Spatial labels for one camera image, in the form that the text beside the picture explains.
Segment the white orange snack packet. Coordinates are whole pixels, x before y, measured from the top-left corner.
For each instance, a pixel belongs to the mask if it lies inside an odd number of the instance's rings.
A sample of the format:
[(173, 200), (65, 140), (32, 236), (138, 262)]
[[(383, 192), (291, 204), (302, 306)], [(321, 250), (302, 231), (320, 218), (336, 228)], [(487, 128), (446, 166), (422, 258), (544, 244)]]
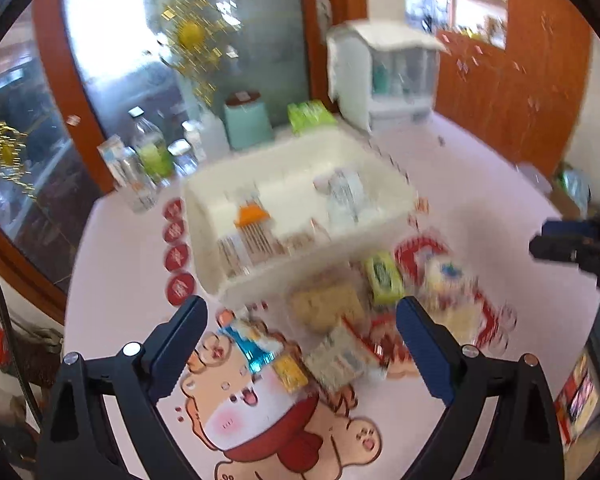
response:
[(234, 226), (233, 232), (218, 240), (220, 263), (228, 278), (249, 274), (256, 266), (286, 254), (260, 200), (241, 204)]

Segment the large clear pastry packet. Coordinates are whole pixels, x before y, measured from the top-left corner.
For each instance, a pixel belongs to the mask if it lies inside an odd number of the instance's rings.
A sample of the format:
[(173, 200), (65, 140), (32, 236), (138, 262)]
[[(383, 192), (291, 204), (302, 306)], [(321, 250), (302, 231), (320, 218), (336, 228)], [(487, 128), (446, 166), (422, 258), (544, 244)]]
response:
[(329, 232), (314, 218), (304, 222), (300, 228), (285, 234), (279, 239), (284, 252), (290, 256), (306, 252), (317, 245), (326, 244), (329, 241)]

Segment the yellow small snack packet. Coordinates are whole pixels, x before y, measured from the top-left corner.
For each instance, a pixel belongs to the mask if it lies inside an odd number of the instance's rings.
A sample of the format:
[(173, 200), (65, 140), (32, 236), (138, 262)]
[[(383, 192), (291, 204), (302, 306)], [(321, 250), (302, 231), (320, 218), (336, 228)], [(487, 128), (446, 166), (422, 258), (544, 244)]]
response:
[(278, 380), (288, 393), (295, 393), (309, 385), (309, 377), (291, 354), (279, 356), (272, 367)]

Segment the green pastry packet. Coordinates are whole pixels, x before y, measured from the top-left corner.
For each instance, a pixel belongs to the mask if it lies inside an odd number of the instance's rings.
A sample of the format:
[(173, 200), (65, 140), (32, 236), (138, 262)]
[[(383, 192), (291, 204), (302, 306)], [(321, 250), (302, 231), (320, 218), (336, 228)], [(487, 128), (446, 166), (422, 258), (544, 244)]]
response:
[(402, 275), (390, 252), (376, 252), (363, 261), (375, 307), (390, 306), (405, 296)]

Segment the beige labelled snack packet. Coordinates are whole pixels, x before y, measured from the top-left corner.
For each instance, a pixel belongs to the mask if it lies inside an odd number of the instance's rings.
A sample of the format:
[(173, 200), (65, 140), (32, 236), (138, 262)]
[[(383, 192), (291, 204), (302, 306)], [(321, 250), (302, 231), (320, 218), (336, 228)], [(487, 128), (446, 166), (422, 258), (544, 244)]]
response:
[(313, 378), (329, 392), (337, 392), (369, 370), (380, 367), (379, 356), (345, 318), (340, 318), (302, 361)]

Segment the white plastic storage bin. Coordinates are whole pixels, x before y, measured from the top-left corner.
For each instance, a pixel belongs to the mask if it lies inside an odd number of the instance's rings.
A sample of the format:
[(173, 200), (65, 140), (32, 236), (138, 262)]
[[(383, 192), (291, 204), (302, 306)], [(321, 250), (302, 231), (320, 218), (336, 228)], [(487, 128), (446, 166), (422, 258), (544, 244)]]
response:
[[(370, 198), (372, 211), (354, 226), (332, 226), (326, 197), (314, 188), (316, 178), (337, 169), (355, 170)], [(327, 237), (291, 256), (228, 276), (219, 242), (235, 232), (237, 200), (246, 191), (258, 192), (275, 235), (291, 235), (316, 222)], [(337, 127), (214, 162), (184, 181), (182, 196), (194, 277), (204, 292), (228, 306), (259, 302), (338, 262), (392, 247), (405, 234), (418, 200), (387, 157)]]

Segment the round blue white packet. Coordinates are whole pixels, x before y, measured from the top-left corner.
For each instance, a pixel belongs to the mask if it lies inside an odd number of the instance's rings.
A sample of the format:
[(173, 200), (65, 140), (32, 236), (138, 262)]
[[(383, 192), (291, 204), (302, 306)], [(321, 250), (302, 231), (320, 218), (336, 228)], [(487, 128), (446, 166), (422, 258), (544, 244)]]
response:
[(450, 255), (437, 255), (425, 266), (424, 287), (426, 292), (445, 298), (468, 296), (474, 286), (474, 277)]

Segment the blue white snack packet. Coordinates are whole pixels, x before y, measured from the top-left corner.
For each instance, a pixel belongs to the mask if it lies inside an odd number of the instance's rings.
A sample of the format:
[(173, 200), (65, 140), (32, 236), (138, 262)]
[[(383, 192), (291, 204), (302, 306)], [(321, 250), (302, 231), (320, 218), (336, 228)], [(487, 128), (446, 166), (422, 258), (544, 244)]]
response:
[(273, 363), (284, 351), (284, 345), (278, 339), (241, 318), (235, 318), (221, 330), (242, 352), (252, 374), (259, 374), (263, 367)]

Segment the rice cracker clear packet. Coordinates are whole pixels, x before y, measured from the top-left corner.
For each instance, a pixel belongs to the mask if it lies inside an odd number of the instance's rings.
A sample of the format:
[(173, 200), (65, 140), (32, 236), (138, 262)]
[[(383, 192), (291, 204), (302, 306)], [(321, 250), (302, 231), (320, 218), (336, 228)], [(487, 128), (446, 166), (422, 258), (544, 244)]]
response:
[(346, 282), (298, 290), (290, 296), (290, 306), (297, 320), (315, 333), (329, 332), (342, 318), (351, 324), (366, 318), (358, 291)]

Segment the small white pill bottle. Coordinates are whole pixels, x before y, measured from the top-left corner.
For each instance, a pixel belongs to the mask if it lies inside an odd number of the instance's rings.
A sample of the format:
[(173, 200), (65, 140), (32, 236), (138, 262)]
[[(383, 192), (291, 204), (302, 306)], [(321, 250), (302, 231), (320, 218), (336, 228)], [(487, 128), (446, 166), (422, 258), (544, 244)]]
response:
[(207, 158), (207, 155), (204, 151), (204, 146), (202, 145), (202, 140), (200, 136), (200, 130), (196, 122), (190, 122), (189, 120), (186, 120), (186, 122), (182, 122), (182, 128), (184, 138), (192, 147), (196, 161), (203, 162)]

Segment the white cloth on appliance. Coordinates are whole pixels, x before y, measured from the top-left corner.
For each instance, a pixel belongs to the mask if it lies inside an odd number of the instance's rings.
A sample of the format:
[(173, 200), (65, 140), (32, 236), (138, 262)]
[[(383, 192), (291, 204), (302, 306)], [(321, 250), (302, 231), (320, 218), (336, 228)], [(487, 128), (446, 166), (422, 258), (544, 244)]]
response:
[(398, 21), (355, 20), (332, 26), (326, 36), (328, 96), (332, 101), (338, 96), (337, 41), (349, 35), (359, 36), (369, 47), (379, 52), (411, 47), (448, 52), (448, 48), (436, 36)]

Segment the white countertop appliance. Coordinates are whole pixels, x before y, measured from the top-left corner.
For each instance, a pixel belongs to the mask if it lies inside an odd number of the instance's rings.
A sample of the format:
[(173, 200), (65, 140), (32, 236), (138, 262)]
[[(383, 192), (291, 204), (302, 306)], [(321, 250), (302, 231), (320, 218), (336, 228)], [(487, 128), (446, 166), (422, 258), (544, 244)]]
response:
[(337, 90), (340, 115), (367, 133), (392, 122), (414, 122), (434, 108), (440, 54), (411, 47), (379, 52), (359, 36), (337, 41)]

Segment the wooden cabinet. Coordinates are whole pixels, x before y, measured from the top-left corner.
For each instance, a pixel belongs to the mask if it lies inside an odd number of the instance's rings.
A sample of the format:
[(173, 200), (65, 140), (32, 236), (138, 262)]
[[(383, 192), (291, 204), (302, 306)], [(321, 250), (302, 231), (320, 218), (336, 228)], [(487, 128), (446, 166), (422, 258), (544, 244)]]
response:
[(592, 28), (570, 0), (506, 0), (505, 46), (440, 30), (436, 112), (512, 164), (559, 166), (580, 114)]

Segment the small glass jar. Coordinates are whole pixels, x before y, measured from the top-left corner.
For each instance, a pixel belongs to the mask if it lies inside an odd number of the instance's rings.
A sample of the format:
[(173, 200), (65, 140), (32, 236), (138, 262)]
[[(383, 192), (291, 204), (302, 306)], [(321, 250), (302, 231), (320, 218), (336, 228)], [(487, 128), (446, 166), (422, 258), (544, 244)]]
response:
[(180, 176), (189, 176), (197, 170), (198, 162), (192, 144), (178, 139), (168, 146), (176, 171)]

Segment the popcorn clear bag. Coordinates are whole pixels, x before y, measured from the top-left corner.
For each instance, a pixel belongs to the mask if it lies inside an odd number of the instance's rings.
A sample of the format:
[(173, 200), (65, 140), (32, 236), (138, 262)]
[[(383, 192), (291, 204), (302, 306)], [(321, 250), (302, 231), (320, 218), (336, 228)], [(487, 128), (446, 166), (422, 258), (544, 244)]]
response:
[(459, 344), (476, 344), (480, 334), (483, 313), (481, 304), (463, 298), (459, 304), (445, 309), (432, 308), (429, 315), (434, 322), (444, 326)]

